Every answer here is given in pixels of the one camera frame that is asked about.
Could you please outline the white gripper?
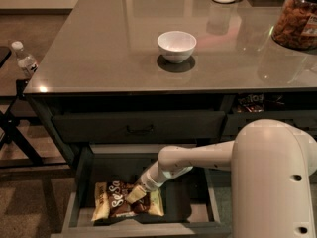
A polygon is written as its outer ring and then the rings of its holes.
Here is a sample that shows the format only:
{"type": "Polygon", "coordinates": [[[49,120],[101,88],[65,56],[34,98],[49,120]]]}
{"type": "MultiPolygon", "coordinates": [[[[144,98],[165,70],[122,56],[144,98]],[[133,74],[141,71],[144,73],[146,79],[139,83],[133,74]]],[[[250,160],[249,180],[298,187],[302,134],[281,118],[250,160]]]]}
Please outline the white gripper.
{"type": "Polygon", "coordinates": [[[154,162],[148,166],[132,191],[126,197],[128,203],[133,204],[147,195],[147,192],[155,191],[171,179],[171,172],[164,171],[159,162],[154,162]]]}

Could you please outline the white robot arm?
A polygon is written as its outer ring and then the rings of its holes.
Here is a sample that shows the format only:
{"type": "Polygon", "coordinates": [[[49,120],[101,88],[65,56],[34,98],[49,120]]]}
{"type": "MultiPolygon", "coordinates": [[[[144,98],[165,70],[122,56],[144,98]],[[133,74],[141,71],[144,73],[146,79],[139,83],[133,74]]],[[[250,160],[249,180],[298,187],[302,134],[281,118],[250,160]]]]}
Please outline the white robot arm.
{"type": "Polygon", "coordinates": [[[317,143],[308,133],[260,119],[233,141],[166,146],[127,201],[136,202],[194,167],[231,173],[232,238],[316,238],[309,177],[317,170],[317,143]]]}

